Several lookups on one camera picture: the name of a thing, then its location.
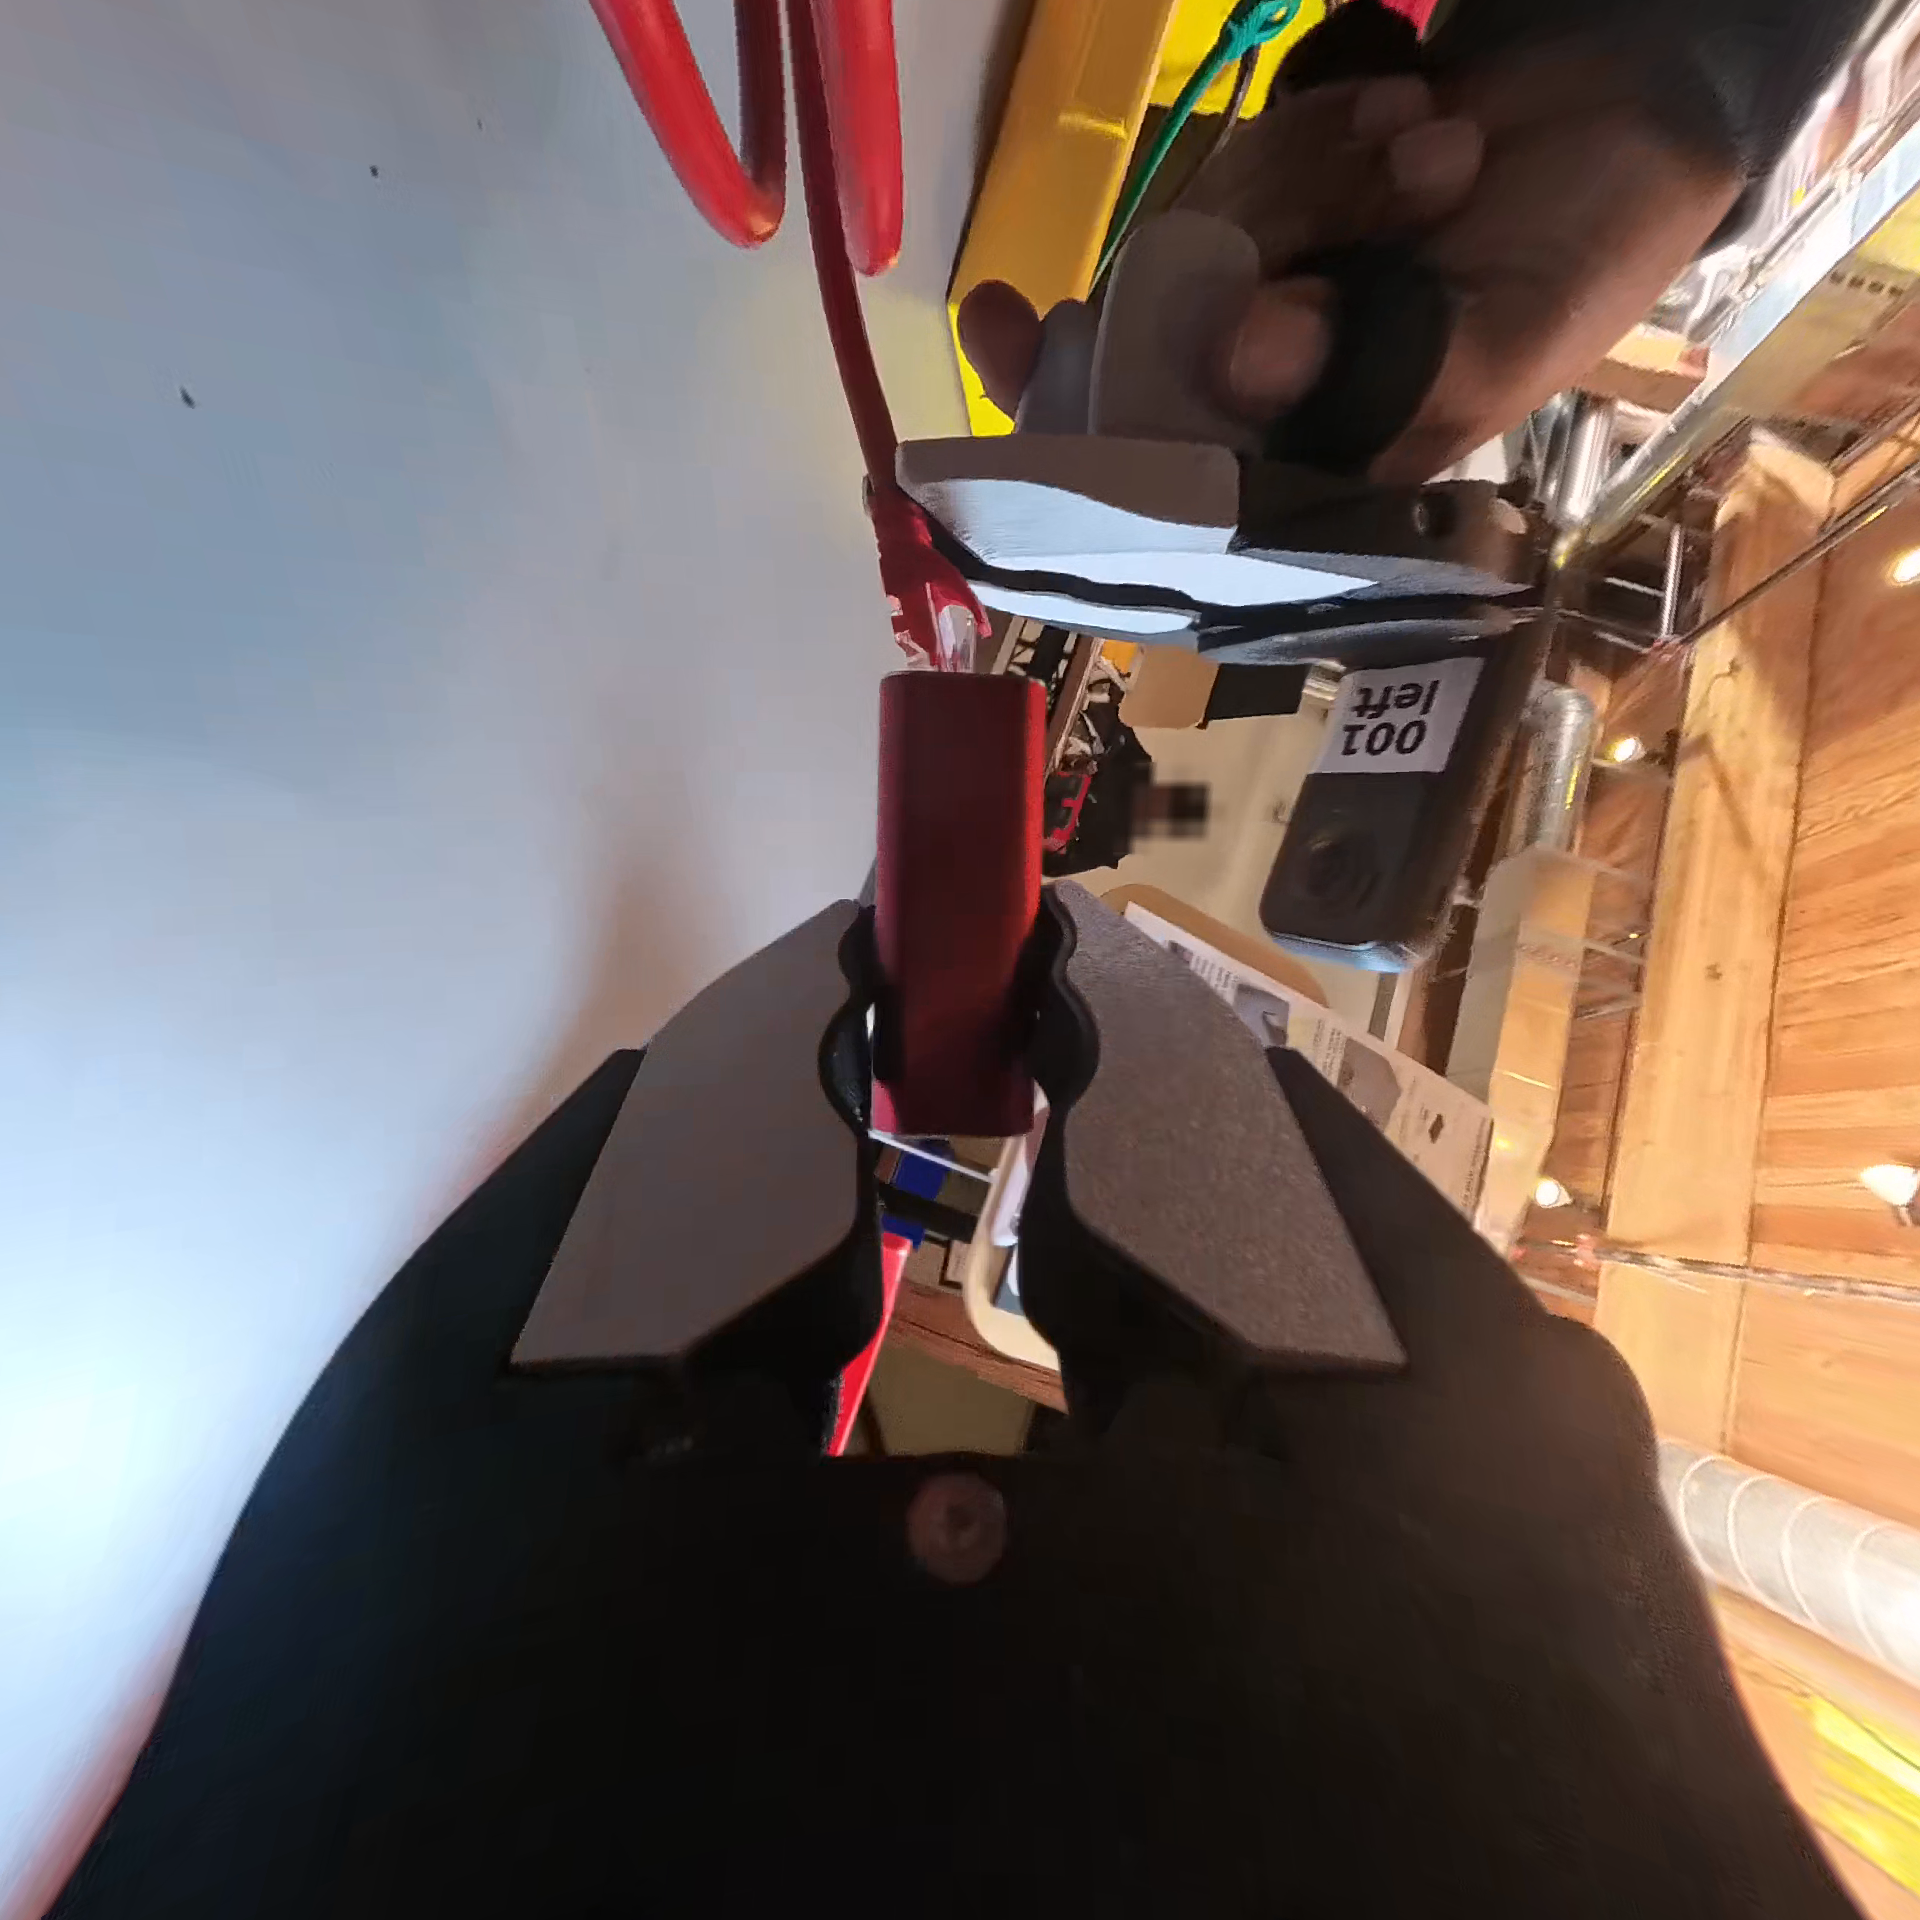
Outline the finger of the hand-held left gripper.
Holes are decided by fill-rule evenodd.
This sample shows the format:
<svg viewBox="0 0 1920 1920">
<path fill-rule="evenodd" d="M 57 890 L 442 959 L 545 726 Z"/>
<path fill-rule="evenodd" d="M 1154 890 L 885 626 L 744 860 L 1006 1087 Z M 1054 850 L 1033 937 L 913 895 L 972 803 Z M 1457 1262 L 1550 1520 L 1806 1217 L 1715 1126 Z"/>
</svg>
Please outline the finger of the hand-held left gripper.
<svg viewBox="0 0 1920 1920">
<path fill-rule="evenodd" d="M 1242 458 L 1210 442 L 913 439 L 897 481 L 990 576 L 1083 585 L 1101 603 L 1296 603 L 1414 569 L 1348 534 L 1259 534 Z"/>
<path fill-rule="evenodd" d="M 984 584 L 980 607 L 1009 617 L 1032 617 L 1097 641 L 1197 649 L 1210 603 L 1180 593 L 1133 593 L 1105 584 Z"/>
</svg>

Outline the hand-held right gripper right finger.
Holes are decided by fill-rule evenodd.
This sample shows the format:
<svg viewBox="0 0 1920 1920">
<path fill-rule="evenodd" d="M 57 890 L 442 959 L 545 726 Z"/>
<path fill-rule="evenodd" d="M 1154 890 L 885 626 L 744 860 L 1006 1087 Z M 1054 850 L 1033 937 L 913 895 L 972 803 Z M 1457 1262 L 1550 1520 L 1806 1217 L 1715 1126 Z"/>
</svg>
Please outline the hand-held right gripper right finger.
<svg viewBox="0 0 1920 1920">
<path fill-rule="evenodd" d="M 1036 934 L 1028 1063 L 1048 1128 L 1020 1295 L 1062 1370 L 1401 1370 L 1265 1049 L 1168 950 L 1074 881 Z"/>
</svg>

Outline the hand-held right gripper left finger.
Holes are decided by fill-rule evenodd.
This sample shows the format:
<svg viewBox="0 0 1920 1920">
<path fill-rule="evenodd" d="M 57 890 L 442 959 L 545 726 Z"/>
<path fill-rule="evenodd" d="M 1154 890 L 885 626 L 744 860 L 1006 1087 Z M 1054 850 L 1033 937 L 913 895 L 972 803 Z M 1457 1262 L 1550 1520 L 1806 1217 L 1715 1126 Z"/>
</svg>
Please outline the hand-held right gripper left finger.
<svg viewBox="0 0 1920 1920">
<path fill-rule="evenodd" d="M 512 1367 L 691 1361 L 850 1248 L 862 1134 L 833 1104 L 825 1044 L 857 924 L 856 900 L 825 905 L 648 1042 Z"/>
</svg>

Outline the red ethernet adapter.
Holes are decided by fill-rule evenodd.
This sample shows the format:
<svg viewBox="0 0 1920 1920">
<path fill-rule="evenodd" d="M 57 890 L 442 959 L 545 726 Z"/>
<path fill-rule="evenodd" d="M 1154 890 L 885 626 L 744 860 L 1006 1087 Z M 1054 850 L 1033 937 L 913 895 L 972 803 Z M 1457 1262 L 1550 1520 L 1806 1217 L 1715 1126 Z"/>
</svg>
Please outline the red ethernet adapter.
<svg viewBox="0 0 1920 1920">
<path fill-rule="evenodd" d="M 1045 748 L 1026 680 L 905 670 L 880 687 L 874 1080 L 890 1134 L 1018 1136 L 1033 1119 Z"/>
</svg>

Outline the yellow plastic bin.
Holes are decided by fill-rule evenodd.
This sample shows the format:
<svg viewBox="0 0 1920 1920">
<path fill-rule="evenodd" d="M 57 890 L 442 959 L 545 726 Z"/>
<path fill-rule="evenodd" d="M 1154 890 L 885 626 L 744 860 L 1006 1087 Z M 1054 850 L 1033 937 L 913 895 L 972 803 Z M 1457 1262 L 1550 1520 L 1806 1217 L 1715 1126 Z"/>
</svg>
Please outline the yellow plastic bin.
<svg viewBox="0 0 1920 1920">
<path fill-rule="evenodd" d="M 1038 3 L 1006 90 L 949 319 L 980 281 L 1013 287 L 1036 311 L 1082 299 L 1141 135 L 1180 3 Z"/>
</svg>

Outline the person's left forearm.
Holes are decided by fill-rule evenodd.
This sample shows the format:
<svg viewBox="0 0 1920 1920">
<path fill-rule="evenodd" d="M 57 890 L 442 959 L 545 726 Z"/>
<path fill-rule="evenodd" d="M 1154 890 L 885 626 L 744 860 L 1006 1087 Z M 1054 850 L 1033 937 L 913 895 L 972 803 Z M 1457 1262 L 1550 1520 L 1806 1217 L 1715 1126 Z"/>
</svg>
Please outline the person's left forearm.
<svg viewBox="0 0 1920 1920">
<path fill-rule="evenodd" d="M 1665 143 L 1736 195 L 1699 256 L 1744 238 L 1764 187 L 1874 3 L 1659 3 L 1638 7 L 1630 48 Z"/>
</svg>

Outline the person's left hand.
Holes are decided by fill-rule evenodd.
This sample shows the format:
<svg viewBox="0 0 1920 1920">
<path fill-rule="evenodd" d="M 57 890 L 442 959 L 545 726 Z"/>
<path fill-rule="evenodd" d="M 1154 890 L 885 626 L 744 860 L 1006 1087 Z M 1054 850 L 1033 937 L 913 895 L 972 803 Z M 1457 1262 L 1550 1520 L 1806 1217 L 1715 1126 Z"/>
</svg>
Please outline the person's left hand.
<svg viewBox="0 0 1920 1920">
<path fill-rule="evenodd" d="M 1332 355 L 1332 288 L 1300 263 L 1411 242 L 1448 287 L 1454 330 L 1369 473 L 1421 483 L 1589 372 L 1739 196 L 1737 148 L 1706 113 L 1578 42 L 1442 80 L 1283 92 L 1190 196 L 1262 256 L 1197 353 L 1202 388 L 1236 425 L 1281 420 Z"/>
</svg>

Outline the silver air duct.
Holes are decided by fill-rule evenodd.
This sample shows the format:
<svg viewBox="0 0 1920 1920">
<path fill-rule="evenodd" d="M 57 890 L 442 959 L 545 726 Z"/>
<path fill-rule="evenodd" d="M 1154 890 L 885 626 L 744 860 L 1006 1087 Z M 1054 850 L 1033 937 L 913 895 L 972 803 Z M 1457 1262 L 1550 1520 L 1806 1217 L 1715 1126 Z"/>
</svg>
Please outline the silver air duct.
<svg viewBox="0 0 1920 1920">
<path fill-rule="evenodd" d="M 1917 1684 L 1916 1528 L 1670 1438 L 1659 1483 L 1706 1578 Z"/>
</svg>

